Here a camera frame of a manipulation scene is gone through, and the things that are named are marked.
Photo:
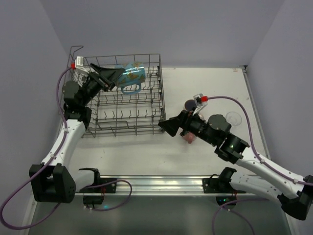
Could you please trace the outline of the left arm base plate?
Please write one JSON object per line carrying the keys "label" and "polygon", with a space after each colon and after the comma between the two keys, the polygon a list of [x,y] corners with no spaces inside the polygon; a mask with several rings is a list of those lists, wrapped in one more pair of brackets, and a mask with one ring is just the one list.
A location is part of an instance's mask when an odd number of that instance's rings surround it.
{"label": "left arm base plate", "polygon": [[97,177],[95,183],[79,190],[83,194],[83,204],[95,209],[104,202],[105,196],[116,193],[117,179],[112,177]]}

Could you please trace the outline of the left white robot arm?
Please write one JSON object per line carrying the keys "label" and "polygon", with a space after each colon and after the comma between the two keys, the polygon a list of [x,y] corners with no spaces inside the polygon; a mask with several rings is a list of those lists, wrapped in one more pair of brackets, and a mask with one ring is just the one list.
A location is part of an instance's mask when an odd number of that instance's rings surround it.
{"label": "left white robot arm", "polygon": [[78,176],[72,177],[68,165],[79,139],[89,126],[92,113],[89,102],[100,91],[111,91],[125,70],[95,64],[91,68],[82,85],[70,80],[61,88],[64,100],[63,104],[58,104],[63,121],[61,131],[48,155],[29,170],[33,196],[37,202],[70,203],[76,192],[100,186],[98,169],[81,168]]}

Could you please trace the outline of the salmon pink mug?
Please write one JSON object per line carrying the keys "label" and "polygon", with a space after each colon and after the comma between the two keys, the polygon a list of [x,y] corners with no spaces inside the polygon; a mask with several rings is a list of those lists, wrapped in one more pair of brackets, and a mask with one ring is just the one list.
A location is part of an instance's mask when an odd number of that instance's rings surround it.
{"label": "salmon pink mug", "polygon": [[188,131],[182,131],[180,135],[188,144],[192,144],[197,138],[193,133]]}

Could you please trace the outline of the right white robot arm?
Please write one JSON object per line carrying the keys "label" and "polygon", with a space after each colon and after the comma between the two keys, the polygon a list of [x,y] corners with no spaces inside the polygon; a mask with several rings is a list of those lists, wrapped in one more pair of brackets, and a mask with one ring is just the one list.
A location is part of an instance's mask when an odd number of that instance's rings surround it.
{"label": "right white robot arm", "polygon": [[215,153],[226,162],[243,167],[255,176],[241,174],[226,167],[213,183],[220,192],[244,191],[279,203],[291,217],[305,220],[313,202],[313,178],[283,169],[276,163],[254,153],[252,147],[230,132],[231,124],[222,115],[212,115],[208,121],[186,110],[159,127],[174,137],[181,129],[181,136],[191,133],[215,147]]}

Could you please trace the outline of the pale pink mug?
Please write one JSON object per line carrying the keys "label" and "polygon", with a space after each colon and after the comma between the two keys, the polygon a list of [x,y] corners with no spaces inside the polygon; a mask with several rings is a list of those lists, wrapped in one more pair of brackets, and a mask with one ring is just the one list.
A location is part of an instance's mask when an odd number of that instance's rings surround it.
{"label": "pale pink mug", "polygon": [[[186,111],[192,111],[193,108],[196,108],[196,104],[195,104],[195,101],[193,99],[190,99],[190,100],[187,100],[185,103],[184,103],[184,106],[183,106],[183,109],[186,110]],[[202,120],[205,120],[205,117],[202,113],[198,113],[199,117],[202,119]]]}

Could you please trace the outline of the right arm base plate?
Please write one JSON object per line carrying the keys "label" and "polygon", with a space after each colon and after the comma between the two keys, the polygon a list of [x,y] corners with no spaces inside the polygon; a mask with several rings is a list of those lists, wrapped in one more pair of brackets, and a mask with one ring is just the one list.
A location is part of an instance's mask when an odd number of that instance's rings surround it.
{"label": "right arm base plate", "polygon": [[[216,196],[216,202],[219,206],[224,203],[237,200],[237,194],[245,194],[246,191],[236,190],[230,185],[230,177],[235,172],[233,170],[224,170],[220,175],[213,174],[208,178],[202,178],[203,192],[206,194],[225,194],[225,196]],[[226,205],[226,208],[234,208],[236,202]]]}

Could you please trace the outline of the blue printed cup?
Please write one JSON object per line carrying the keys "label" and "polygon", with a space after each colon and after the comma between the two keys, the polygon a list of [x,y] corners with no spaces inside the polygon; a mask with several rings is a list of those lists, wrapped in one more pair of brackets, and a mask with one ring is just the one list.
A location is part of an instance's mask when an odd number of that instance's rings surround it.
{"label": "blue printed cup", "polygon": [[123,94],[133,95],[141,91],[141,84],[145,82],[146,78],[142,62],[135,61],[127,64],[117,64],[114,67],[125,70],[115,82],[115,86],[120,88]]}

